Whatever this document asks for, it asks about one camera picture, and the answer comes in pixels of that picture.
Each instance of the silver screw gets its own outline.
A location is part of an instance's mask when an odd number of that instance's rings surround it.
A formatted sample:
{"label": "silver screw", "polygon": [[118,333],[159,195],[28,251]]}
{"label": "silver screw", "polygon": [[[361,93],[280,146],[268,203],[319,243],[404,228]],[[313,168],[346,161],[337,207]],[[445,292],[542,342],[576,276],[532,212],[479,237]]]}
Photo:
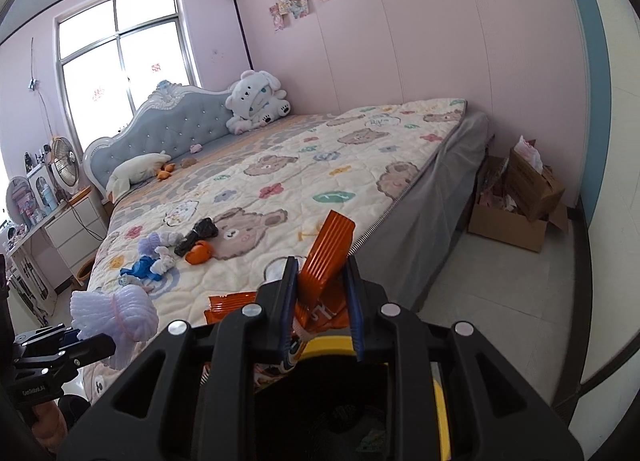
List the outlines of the silver screw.
{"label": "silver screw", "polygon": [[242,314],[244,316],[258,316],[260,313],[262,313],[262,307],[260,304],[247,304],[242,308]]}
{"label": "silver screw", "polygon": [[181,335],[187,331],[187,323],[184,320],[174,320],[169,324],[168,330],[172,335]]}
{"label": "silver screw", "polygon": [[474,332],[474,327],[468,322],[458,322],[454,327],[456,333],[462,336],[471,336]]}
{"label": "silver screw", "polygon": [[380,308],[380,313],[384,316],[398,316],[400,314],[400,306],[398,306],[398,304],[387,302]]}

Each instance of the gray bed skirt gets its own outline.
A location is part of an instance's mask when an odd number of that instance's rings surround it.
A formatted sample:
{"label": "gray bed skirt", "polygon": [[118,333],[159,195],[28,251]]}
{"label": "gray bed skirt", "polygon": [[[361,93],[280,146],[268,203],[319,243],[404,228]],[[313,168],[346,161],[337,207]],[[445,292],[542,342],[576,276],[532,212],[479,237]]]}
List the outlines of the gray bed skirt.
{"label": "gray bed skirt", "polygon": [[356,251],[360,275],[414,311],[447,257],[456,223],[493,136],[489,118],[466,112],[420,180]]}

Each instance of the tufted gray headboard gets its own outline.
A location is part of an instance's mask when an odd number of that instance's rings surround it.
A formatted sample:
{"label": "tufted gray headboard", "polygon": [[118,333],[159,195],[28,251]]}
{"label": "tufted gray headboard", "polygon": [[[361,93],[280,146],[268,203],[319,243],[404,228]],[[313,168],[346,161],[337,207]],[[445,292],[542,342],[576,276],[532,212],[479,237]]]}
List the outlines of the tufted gray headboard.
{"label": "tufted gray headboard", "polygon": [[84,153],[84,171],[106,196],[109,177],[119,164],[140,154],[166,152],[176,158],[193,144],[205,145],[229,133],[225,107],[230,91],[161,82],[129,125],[113,138],[99,138]]}

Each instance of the bear print blanket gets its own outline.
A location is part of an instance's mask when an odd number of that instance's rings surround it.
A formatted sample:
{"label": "bear print blanket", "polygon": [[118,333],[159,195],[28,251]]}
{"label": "bear print blanket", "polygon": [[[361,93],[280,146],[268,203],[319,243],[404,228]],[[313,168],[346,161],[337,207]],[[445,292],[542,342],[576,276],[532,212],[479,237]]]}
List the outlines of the bear print blanket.
{"label": "bear print blanket", "polygon": [[[186,183],[162,182],[162,188],[171,189],[169,197],[134,192],[123,200],[125,206],[129,196],[136,203],[154,201],[129,205],[122,211],[127,216],[114,214],[89,290],[118,289],[119,269],[138,259],[138,242],[145,235],[186,234],[210,217],[219,229],[210,240],[212,259],[192,266],[176,257],[162,281],[145,281],[158,310],[159,330],[174,319],[204,324],[209,295],[254,291],[283,257],[305,257],[330,210],[351,218],[354,239],[361,237],[419,178],[460,123],[465,105],[462,99],[436,99],[324,117],[218,173],[198,177],[195,165]],[[94,401],[114,376],[101,364],[85,368],[89,398]]]}

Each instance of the open cardboard box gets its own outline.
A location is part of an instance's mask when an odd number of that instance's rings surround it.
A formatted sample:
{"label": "open cardboard box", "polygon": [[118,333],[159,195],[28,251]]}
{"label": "open cardboard box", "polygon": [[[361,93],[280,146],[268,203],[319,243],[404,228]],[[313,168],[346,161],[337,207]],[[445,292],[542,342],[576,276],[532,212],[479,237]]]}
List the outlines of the open cardboard box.
{"label": "open cardboard box", "polygon": [[540,251],[545,241],[548,223],[558,227],[565,233],[569,231],[566,207],[562,204],[557,204],[555,210],[548,215],[548,218],[529,221],[524,215],[479,205],[480,186],[484,178],[494,172],[497,167],[500,167],[502,162],[502,158],[487,156],[484,164],[482,164],[478,174],[474,208],[471,212],[468,232],[484,235],[484,237],[526,248],[527,250]]}
{"label": "open cardboard box", "polygon": [[529,221],[553,213],[564,194],[564,185],[549,167],[544,167],[540,174],[513,149],[509,154],[505,188]]}

